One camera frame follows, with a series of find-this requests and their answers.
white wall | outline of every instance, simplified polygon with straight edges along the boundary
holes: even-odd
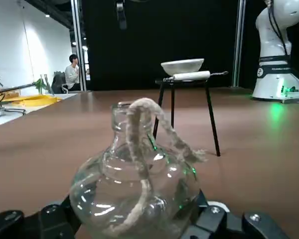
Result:
[[[0,78],[5,87],[32,83],[64,71],[72,52],[69,30],[24,0],[0,0]],[[37,94],[35,88],[23,94]]]

person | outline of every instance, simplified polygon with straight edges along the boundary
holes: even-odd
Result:
[[[69,91],[79,91],[81,90],[81,85],[78,56],[76,54],[72,54],[70,55],[69,60],[71,65],[65,68],[65,82]]]

brown table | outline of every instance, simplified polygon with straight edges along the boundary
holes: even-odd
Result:
[[[110,105],[140,97],[157,99],[158,91],[79,94],[0,126],[0,211],[30,214],[62,200],[76,169],[111,143]],[[210,160],[196,166],[206,196],[238,214],[269,213],[299,239],[299,105],[213,90],[217,158],[207,103],[199,97],[203,89],[177,91],[175,128],[194,148],[208,151]],[[157,140],[167,143],[161,130]]]

glass flask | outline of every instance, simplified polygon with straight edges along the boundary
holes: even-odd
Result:
[[[152,191],[138,219],[118,234],[110,228],[131,220],[142,197],[142,181],[126,140],[130,103],[112,106],[114,140],[77,171],[70,190],[71,206],[93,239],[177,239],[197,217],[199,194],[195,169],[177,153],[155,143],[151,117],[141,116],[139,147]]]

black backdrop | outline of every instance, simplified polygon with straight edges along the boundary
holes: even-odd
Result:
[[[160,63],[205,58],[204,69],[229,86],[237,0],[126,0],[128,29],[119,29],[114,0],[83,0],[93,90],[150,89],[165,77]]]
[[[260,55],[259,34],[256,19],[266,7],[260,0],[247,0],[240,71],[240,86],[253,89],[257,80],[258,60]],[[299,23],[288,28],[288,37],[293,44],[291,64],[299,72]]]

